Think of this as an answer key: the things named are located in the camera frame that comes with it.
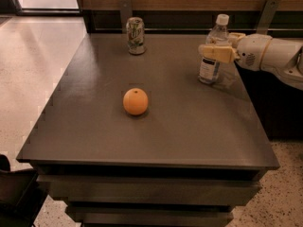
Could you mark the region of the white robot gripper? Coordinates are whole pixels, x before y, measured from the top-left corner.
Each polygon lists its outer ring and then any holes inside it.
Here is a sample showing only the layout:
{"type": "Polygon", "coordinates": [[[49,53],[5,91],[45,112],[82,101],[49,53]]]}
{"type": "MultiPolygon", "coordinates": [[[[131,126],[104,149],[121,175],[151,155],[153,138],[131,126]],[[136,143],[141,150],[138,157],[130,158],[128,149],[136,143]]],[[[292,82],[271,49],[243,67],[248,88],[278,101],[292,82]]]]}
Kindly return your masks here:
{"type": "Polygon", "coordinates": [[[208,59],[223,63],[230,63],[236,60],[237,65],[243,69],[259,71],[265,49],[272,41],[272,37],[261,34],[245,36],[244,33],[231,32],[228,35],[228,41],[231,46],[201,44],[198,47],[198,51],[203,57],[208,59]]]}

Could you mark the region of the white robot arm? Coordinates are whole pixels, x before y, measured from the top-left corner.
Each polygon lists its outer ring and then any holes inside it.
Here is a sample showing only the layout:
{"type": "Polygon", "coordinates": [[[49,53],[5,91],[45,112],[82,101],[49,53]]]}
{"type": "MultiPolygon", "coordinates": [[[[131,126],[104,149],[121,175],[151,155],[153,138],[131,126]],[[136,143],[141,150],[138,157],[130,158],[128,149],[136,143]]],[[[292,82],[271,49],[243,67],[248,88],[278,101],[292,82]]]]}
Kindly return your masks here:
{"type": "Polygon", "coordinates": [[[303,90],[303,43],[269,35],[230,33],[226,44],[201,44],[198,51],[208,59],[235,62],[251,71],[275,75],[281,82],[303,90]]]}

